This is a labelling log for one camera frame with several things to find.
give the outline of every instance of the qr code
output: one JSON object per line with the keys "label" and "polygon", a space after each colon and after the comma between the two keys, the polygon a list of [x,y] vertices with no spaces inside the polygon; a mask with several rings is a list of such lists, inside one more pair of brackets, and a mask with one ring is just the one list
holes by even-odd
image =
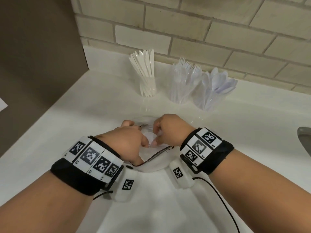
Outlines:
{"label": "qr code", "polygon": [[92,149],[91,147],[87,148],[86,151],[80,156],[80,159],[82,159],[87,164],[92,165],[92,163],[97,159],[97,157],[100,154]]}
{"label": "qr code", "polygon": [[99,160],[94,165],[94,168],[101,173],[104,173],[111,162],[104,157],[100,157]]}
{"label": "qr code", "polygon": [[216,137],[215,137],[212,133],[210,133],[210,132],[205,133],[205,134],[202,136],[202,138],[203,138],[205,141],[207,141],[208,144],[211,144],[213,141],[216,140]]}
{"label": "qr code", "polygon": [[133,183],[134,183],[134,180],[126,179],[123,184],[122,190],[131,190]]}
{"label": "qr code", "polygon": [[113,177],[115,173],[118,171],[119,167],[114,163],[108,168],[107,172],[105,173],[106,176]]}
{"label": "qr code", "polygon": [[191,150],[189,150],[185,156],[191,161],[194,162],[197,159],[197,156],[195,153],[193,153]]}
{"label": "qr code", "polygon": [[205,149],[206,145],[204,145],[200,140],[197,140],[192,148],[198,153],[201,154]]}
{"label": "qr code", "polygon": [[85,146],[84,143],[82,143],[81,141],[78,141],[77,144],[75,144],[71,149],[70,149],[70,153],[72,153],[73,155],[77,155],[77,153],[79,153],[79,151]]}
{"label": "qr code", "polygon": [[181,170],[180,170],[179,168],[173,169],[173,173],[175,174],[175,176],[176,176],[177,179],[180,178],[180,177],[182,177],[182,176],[184,176],[183,173],[181,172]]}

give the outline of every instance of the human arm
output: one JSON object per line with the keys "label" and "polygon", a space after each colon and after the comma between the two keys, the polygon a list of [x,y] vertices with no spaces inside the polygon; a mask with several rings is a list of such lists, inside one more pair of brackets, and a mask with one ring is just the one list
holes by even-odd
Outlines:
{"label": "human arm", "polygon": [[[124,121],[120,128],[96,137],[122,160],[139,164],[139,147],[148,145],[148,140],[133,125]],[[75,232],[92,200],[93,196],[80,193],[48,171],[0,207],[0,232]]]}
{"label": "human arm", "polygon": [[[195,128],[168,114],[155,122],[159,130],[154,143],[180,146]],[[311,232],[311,194],[238,150],[209,178],[254,232]]]}

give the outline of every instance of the hand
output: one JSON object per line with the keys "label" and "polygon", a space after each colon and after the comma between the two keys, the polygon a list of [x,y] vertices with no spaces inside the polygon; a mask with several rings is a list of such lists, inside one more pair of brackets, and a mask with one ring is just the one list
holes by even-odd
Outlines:
{"label": "hand", "polygon": [[146,148],[149,146],[148,139],[141,132],[141,127],[134,125],[130,120],[123,121],[121,127],[97,135],[96,138],[114,149],[123,161],[130,161],[135,166],[143,163],[139,156],[140,146]]}
{"label": "hand", "polygon": [[194,130],[193,126],[182,120],[178,115],[164,114],[153,124],[153,133],[158,137],[151,145],[157,146],[165,143],[171,146],[181,146],[187,136]]}

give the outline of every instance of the person's left hand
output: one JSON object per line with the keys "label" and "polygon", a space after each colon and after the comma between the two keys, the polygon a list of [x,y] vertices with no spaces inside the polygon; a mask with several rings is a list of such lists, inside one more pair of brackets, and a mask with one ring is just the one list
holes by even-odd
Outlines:
{"label": "person's left hand", "polygon": [[149,145],[148,139],[141,132],[141,127],[134,124],[131,120],[125,120],[120,127],[97,135],[96,138],[114,149],[123,161],[130,161],[137,166],[143,163],[139,156],[140,146],[148,148]]}

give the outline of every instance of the wristband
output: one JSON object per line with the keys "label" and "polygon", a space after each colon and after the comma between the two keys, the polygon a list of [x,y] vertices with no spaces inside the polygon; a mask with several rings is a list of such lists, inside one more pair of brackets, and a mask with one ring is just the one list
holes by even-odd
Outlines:
{"label": "wristband", "polygon": [[79,139],[63,158],[54,163],[51,172],[85,195],[100,189],[109,190],[123,169],[123,161],[111,147],[89,136]]}
{"label": "wristband", "polygon": [[203,171],[209,175],[234,147],[209,129],[198,128],[189,134],[180,150],[181,159],[195,174]]}

